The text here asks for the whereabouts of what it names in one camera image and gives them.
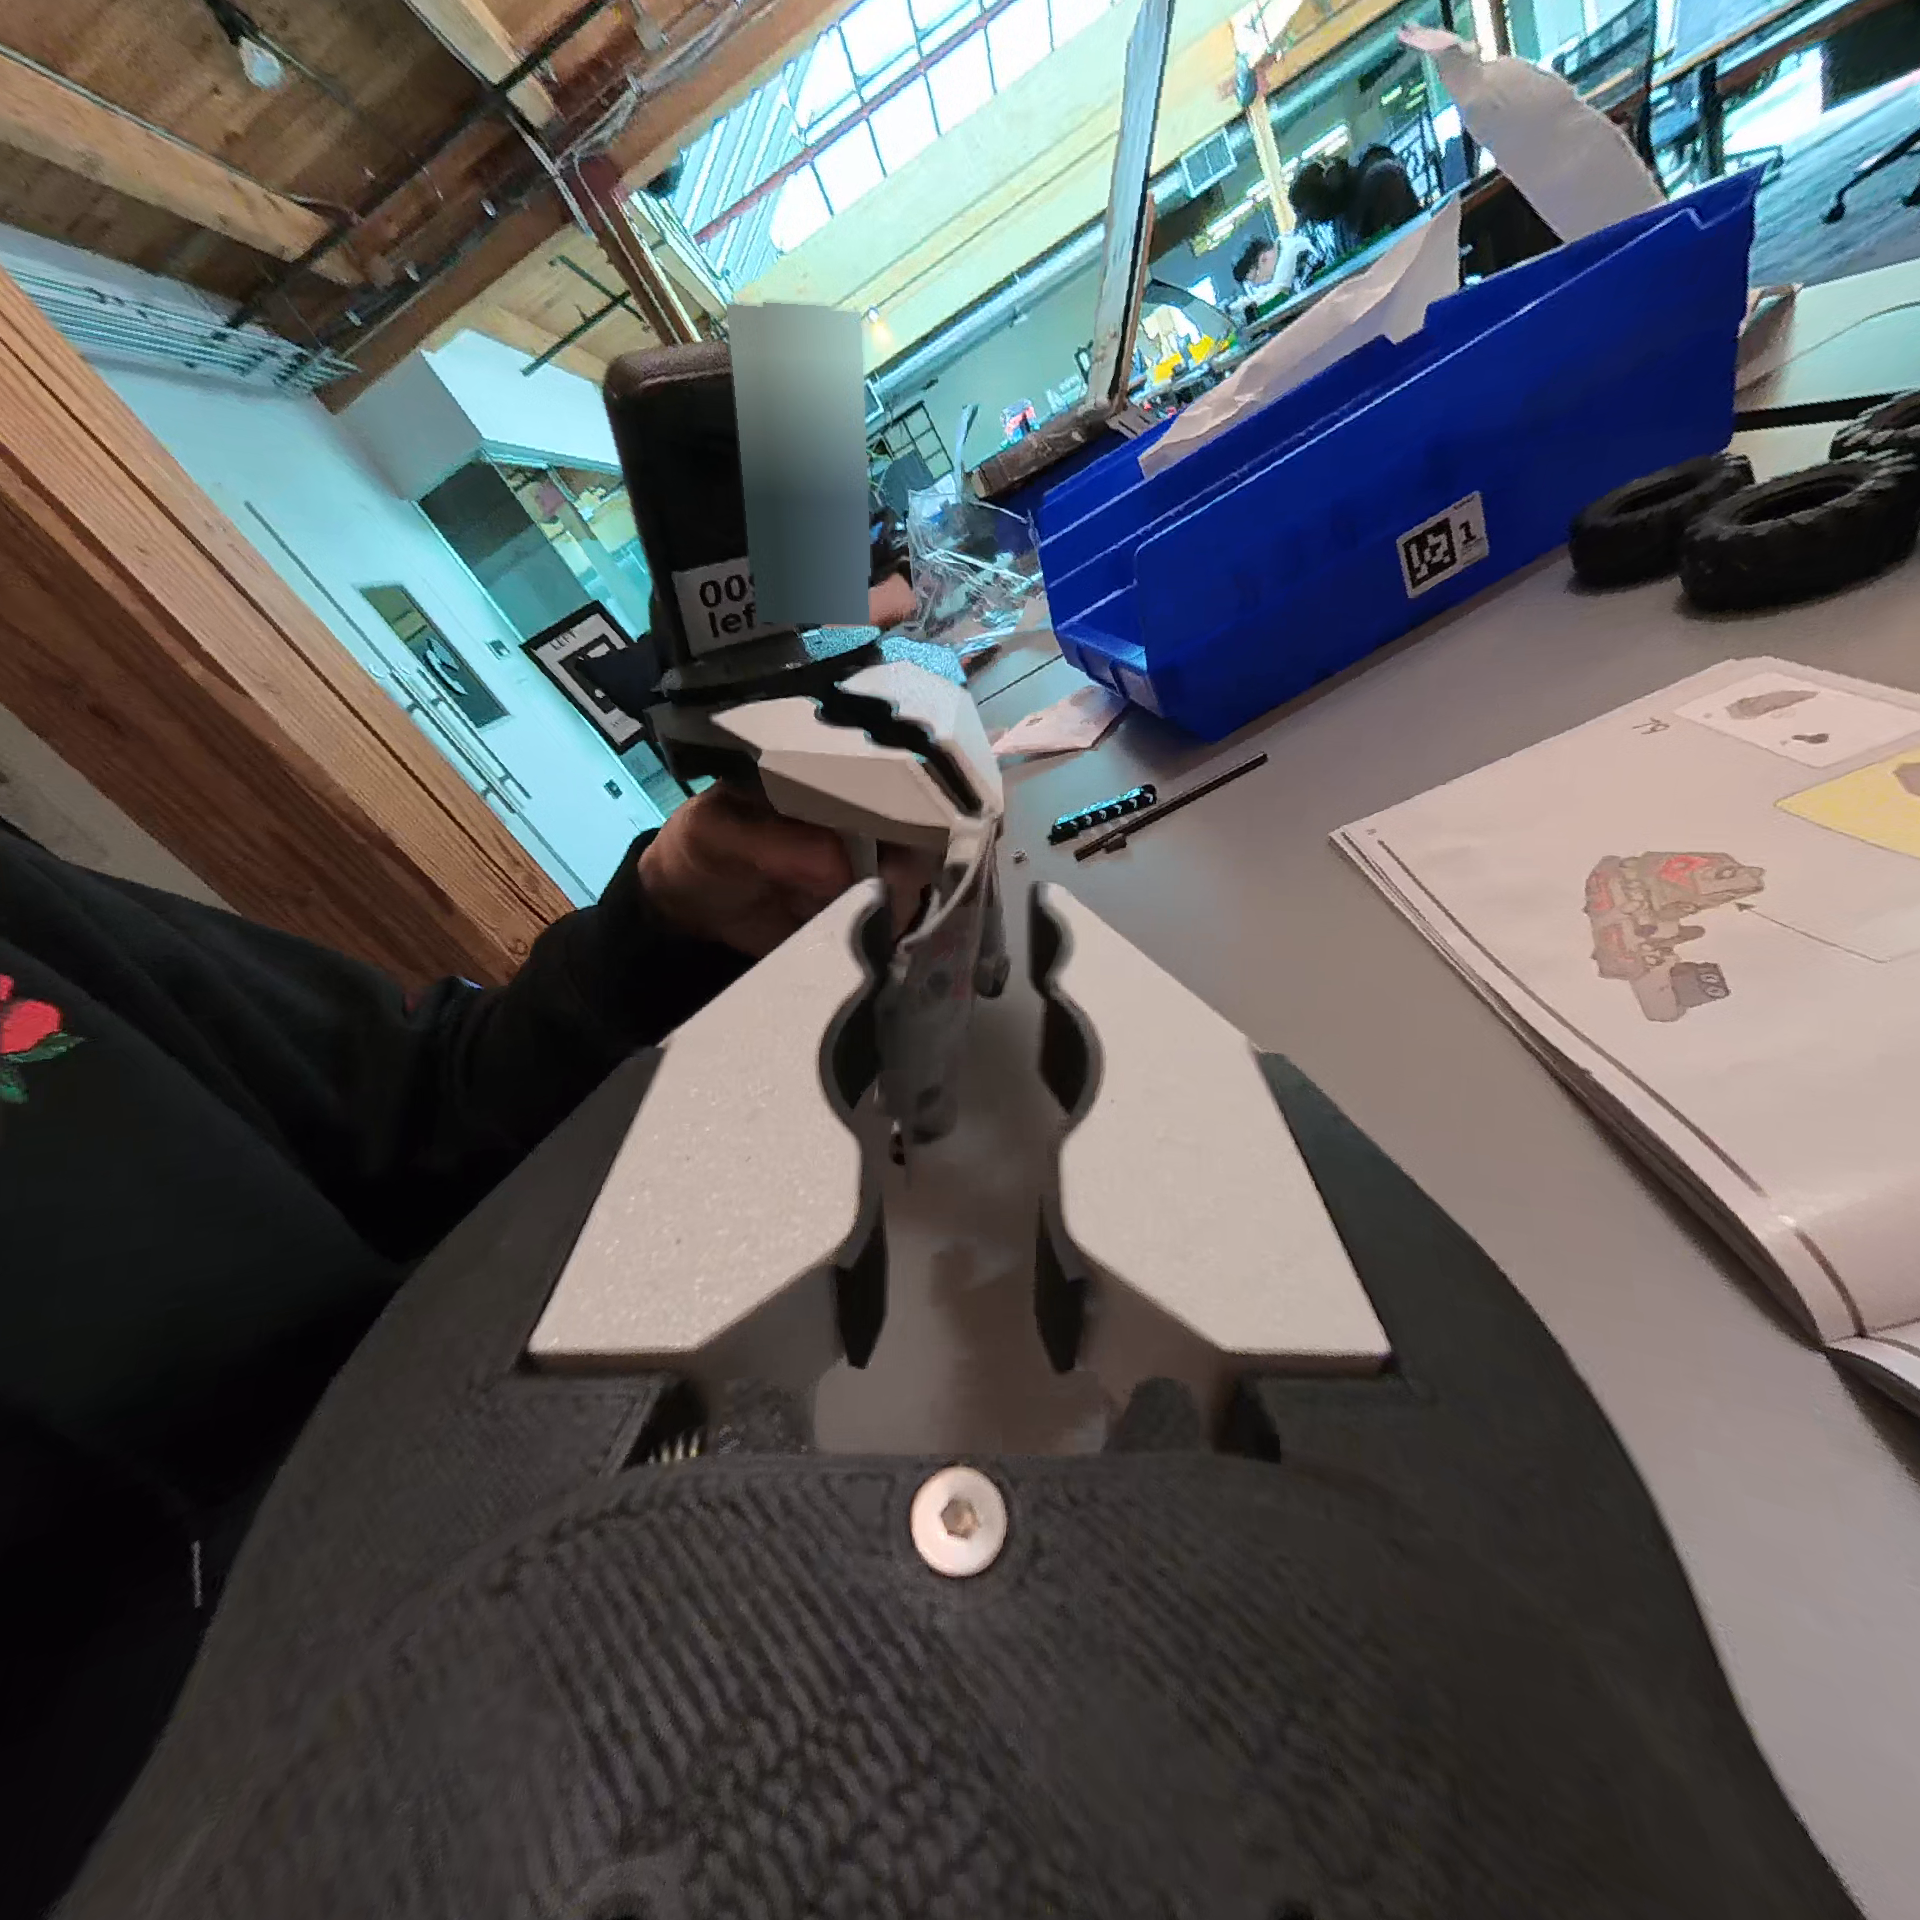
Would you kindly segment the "clear plastic bag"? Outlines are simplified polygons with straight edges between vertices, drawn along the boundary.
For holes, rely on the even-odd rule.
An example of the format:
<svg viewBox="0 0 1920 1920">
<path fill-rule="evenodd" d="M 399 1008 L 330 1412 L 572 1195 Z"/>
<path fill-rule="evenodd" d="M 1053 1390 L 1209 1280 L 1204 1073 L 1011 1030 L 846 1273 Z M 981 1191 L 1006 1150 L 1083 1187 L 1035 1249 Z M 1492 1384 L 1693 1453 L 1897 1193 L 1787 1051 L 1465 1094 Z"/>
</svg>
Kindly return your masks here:
<svg viewBox="0 0 1920 1920">
<path fill-rule="evenodd" d="M 1001 635 L 1044 597 L 1039 529 L 1029 512 L 977 497 L 948 473 L 910 491 L 906 555 L 914 611 L 910 640 L 961 648 L 974 635 Z"/>
</svg>

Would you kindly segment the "small paper packet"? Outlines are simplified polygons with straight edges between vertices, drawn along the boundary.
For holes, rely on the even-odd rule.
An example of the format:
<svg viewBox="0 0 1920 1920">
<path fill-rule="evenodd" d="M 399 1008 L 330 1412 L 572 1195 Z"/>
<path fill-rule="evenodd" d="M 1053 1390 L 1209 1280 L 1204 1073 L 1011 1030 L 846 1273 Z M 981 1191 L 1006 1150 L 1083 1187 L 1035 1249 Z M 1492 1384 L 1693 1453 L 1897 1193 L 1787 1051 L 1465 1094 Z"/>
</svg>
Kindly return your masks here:
<svg viewBox="0 0 1920 1920">
<path fill-rule="evenodd" d="M 1097 684 L 1082 686 L 998 732 L 993 741 L 994 758 L 1006 764 L 1087 751 L 1117 726 L 1127 709 L 1117 693 Z"/>
</svg>

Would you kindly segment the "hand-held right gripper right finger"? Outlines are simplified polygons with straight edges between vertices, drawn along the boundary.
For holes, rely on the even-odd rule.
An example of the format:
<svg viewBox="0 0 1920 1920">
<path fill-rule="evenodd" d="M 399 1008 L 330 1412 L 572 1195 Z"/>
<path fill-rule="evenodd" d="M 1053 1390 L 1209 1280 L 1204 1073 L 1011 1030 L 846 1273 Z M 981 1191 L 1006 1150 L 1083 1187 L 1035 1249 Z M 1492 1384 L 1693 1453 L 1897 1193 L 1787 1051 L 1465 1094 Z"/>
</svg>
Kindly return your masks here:
<svg viewBox="0 0 1920 1920">
<path fill-rule="evenodd" d="M 1029 899 L 1062 1129 L 1035 1319 L 1057 1373 L 1356 1375 L 1393 1349 L 1259 1048 L 1058 883 Z"/>
</svg>

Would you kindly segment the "person's left hand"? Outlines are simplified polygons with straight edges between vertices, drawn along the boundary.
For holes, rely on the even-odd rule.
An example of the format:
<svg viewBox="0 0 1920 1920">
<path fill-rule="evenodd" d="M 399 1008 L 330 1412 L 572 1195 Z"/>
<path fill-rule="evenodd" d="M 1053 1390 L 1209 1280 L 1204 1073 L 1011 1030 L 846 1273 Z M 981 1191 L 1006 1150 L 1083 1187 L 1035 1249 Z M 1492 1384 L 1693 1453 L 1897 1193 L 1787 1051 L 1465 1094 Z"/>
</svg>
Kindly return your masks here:
<svg viewBox="0 0 1920 1920">
<path fill-rule="evenodd" d="M 659 918 L 692 941 L 764 957 L 857 883 L 844 841 L 735 784 L 685 800 L 635 861 Z"/>
</svg>

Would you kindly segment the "framed marker sign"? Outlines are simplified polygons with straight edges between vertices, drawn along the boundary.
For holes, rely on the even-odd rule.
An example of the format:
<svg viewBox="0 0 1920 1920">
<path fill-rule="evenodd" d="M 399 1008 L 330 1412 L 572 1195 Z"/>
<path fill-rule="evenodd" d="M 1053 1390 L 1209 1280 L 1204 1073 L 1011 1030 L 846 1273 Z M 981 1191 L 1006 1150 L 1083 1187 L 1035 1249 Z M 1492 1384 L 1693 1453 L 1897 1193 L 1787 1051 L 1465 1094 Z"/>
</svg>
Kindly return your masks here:
<svg viewBox="0 0 1920 1920">
<path fill-rule="evenodd" d="M 609 606 L 593 598 L 518 648 L 612 753 L 644 739 L 644 712 L 661 677 L 652 635 L 633 638 Z"/>
</svg>

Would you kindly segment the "long grey brick assembly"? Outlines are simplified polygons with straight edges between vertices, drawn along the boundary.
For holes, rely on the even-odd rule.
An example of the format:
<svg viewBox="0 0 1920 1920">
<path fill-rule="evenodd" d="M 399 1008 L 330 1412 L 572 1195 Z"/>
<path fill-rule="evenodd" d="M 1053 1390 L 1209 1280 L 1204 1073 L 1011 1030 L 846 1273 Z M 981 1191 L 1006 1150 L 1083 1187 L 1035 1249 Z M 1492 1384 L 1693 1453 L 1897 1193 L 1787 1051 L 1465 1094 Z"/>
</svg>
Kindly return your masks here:
<svg viewBox="0 0 1920 1920">
<path fill-rule="evenodd" d="M 971 972 L 930 966 L 901 956 L 887 965 L 875 998 L 877 1093 L 890 1124 L 891 1164 L 954 1132 L 958 1073 L 966 1055 L 974 1008 L 1003 995 L 1011 974 L 998 884 L 987 920 L 990 949 Z"/>
</svg>

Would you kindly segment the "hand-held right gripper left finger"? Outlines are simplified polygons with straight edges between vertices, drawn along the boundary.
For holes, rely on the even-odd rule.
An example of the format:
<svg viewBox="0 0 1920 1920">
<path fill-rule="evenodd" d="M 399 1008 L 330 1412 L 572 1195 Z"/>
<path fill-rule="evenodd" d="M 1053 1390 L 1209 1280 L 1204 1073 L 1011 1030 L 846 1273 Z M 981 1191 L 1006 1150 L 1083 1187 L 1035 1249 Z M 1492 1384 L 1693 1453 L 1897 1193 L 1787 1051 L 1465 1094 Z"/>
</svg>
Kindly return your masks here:
<svg viewBox="0 0 1920 1920">
<path fill-rule="evenodd" d="M 825 1373 L 877 1344 L 887 1252 L 862 1108 L 891 935 L 860 880 L 685 1020 L 534 1320 L 549 1373 Z"/>
</svg>

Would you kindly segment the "white paper sheet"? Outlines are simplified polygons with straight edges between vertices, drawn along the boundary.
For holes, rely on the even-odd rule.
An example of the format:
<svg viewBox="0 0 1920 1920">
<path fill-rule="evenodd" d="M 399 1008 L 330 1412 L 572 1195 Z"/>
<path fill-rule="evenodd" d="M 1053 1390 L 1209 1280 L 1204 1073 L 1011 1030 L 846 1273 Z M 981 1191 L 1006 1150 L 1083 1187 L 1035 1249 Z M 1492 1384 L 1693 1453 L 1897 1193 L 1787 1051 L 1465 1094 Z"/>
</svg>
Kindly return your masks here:
<svg viewBox="0 0 1920 1920">
<path fill-rule="evenodd" d="M 1398 40 L 1436 64 L 1460 125 L 1543 219 L 1570 244 L 1667 205 L 1657 175 L 1627 135 L 1556 72 L 1420 22 Z"/>
<path fill-rule="evenodd" d="M 1201 451 L 1242 416 L 1292 393 L 1374 341 L 1393 345 L 1420 331 L 1426 308 L 1458 288 L 1458 196 L 1439 200 L 1364 272 L 1345 279 L 1297 321 L 1258 348 L 1235 372 L 1183 406 L 1169 432 L 1139 454 L 1153 478 Z"/>
</svg>

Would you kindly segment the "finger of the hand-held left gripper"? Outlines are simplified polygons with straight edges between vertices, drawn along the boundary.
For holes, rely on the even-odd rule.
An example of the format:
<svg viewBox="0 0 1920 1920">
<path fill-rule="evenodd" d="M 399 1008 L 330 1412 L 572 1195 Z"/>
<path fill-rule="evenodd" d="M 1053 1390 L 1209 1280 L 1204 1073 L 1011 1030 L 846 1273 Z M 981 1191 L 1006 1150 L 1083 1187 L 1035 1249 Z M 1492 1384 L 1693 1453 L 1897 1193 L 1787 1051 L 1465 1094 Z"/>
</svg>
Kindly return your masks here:
<svg viewBox="0 0 1920 1920">
<path fill-rule="evenodd" d="M 906 751 L 966 815 L 1003 813 L 1001 769 L 965 684 L 924 662 L 870 662 L 833 686 L 833 721 Z"/>
<path fill-rule="evenodd" d="M 819 703 L 738 703 L 711 720 L 757 768 L 767 801 L 788 820 L 852 833 L 956 833 L 977 808 L 954 795 L 924 750 L 875 741 Z"/>
</svg>

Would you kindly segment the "person's black sweater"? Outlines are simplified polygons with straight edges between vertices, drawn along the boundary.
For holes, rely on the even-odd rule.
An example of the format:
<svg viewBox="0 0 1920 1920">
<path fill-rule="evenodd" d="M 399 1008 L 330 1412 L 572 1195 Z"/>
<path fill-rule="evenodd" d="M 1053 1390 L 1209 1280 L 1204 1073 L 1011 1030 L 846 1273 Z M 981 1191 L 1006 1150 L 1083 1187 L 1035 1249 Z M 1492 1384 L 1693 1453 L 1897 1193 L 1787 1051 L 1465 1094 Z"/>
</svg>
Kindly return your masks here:
<svg viewBox="0 0 1920 1920">
<path fill-rule="evenodd" d="M 397 1144 L 423 1025 L 484 989 L 405 989 L 17 830 L 2 907 L 2 1899 L 45 1915 L 298 1429 L 491 1191 L 450 1200 Z"/>
</svg>

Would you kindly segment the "brick instruction booklet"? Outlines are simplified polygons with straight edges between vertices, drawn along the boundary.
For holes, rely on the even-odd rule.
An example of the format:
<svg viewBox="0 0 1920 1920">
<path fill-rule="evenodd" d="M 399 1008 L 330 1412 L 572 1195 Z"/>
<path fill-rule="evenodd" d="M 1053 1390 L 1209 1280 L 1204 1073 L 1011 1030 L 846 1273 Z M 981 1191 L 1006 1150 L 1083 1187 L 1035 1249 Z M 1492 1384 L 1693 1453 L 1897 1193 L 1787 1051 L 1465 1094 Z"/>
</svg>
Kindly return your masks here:
<svg viewBox="0 0 1920 1920">
<path fill-rule="evenodd" d="M 1331 843 L 1915 1411 L 1915 693 L 1716 662 Z"/>
</svg>

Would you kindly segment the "blue bin with marker tag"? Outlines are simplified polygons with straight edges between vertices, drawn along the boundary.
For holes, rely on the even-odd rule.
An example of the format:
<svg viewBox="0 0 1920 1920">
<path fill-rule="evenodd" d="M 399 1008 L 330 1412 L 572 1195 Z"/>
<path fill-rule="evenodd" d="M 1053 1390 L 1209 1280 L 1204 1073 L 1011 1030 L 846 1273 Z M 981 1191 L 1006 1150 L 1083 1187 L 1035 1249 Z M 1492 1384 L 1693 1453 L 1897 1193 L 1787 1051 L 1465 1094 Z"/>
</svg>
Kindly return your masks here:
<svg viewBox="0 0 1920 1920">
<path fill-rule="evenodd" d="M 1143 478 L 1170 423 L 1039 503 L 1062 656 L 1218 741 L 1558 547 L 1734 429 L 1759 175 L 1481 279 Z M 1478 491 L 1491 557 L 1409 598 L 1396 539 Z"/>
</svg>

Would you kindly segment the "black white marker tag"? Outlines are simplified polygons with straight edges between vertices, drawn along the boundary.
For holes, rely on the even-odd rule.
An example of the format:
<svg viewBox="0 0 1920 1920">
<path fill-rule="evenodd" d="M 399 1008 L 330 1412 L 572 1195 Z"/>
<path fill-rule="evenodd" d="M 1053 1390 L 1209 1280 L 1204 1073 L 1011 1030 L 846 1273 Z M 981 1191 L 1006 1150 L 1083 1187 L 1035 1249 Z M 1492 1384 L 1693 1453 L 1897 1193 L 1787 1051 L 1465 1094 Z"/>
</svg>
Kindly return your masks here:
<svg viewBox="0 0 1920 1920">
<path fill-rule="evenodd" d="M 1485 512 L 1478 491 L 1469 491 L 1409 527 L 1396 539 L 1398 574 L 1406 597 L 1417 600 L 1460 572 L 1491 557 Z"/>
</svg>

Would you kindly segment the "black axle rod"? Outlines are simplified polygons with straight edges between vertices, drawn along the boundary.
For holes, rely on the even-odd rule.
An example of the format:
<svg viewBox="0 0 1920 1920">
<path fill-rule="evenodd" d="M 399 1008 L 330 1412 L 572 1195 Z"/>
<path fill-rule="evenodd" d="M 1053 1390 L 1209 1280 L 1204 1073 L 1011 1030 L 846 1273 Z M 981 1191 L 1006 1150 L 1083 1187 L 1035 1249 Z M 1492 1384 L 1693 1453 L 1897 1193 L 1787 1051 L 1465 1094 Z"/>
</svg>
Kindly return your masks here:
<svg viewBox="0 0 1920 1920">
<path fill-rule="evenodd" d="M 1233 764 L 1233 766 L 1227 766 L 1227 768 L 1222 768 L 1222 769 L 1218 769 L 1218 773 L 1213 773 L 1204 779 L 1197 779 L 1197 782 L 1189 784 L 1183 791 L 1180 791 L 1180 793 L 1174 793 L 1166 800 L 1158 797 L 1158 801 L 1149 812 L 1143 812 L 1143 813 L 1133 815 L 1132 820 L 1117 822 L 1110 830 L 1093 832 L 1093 833 L 1075 841 L 1071 859 L 1075 861 L 1091 861 L 1093 857 L 1099 857 L 1099 849 L 1109 838 L 1113 838 L 1117 833 L 1139 836 L 1146 827 L 1158 825 L 1166 819 L 1172 819 L 1180 812 L 1193 807 L 1196 801 L 1211 797 L 1222 787 L 1230 787 L 1230 784 L 1235 784 L 1239 779 L 1245 779 L 1247 774 L 1262 769 L 1266 766 L 1266 760 L 1268 760 L 1266 751 L 1250 753 L 1247 758 L 1242 758 L 1242 760 L 1236 760 L 1236 764 Z"/>
</svg>

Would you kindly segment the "upright thin panel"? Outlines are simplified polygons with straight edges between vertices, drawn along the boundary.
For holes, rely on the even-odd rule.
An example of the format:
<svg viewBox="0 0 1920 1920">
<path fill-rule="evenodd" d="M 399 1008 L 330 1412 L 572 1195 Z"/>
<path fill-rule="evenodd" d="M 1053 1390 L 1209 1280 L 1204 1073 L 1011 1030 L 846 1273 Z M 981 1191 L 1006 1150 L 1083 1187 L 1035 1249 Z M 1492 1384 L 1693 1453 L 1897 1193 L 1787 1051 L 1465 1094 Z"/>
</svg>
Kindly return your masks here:
<svg viewBox="0 0 1920 1920">
<path fill-rule="evenodd" d="M 1170 3 L 1141 3 L 1127 39 L 1110 195 L 1087 358 L 1087 412 L 1119 412 L 1132 381 L 1153 207 L 1153 152 L 1170 44 Z"/>
</svg>

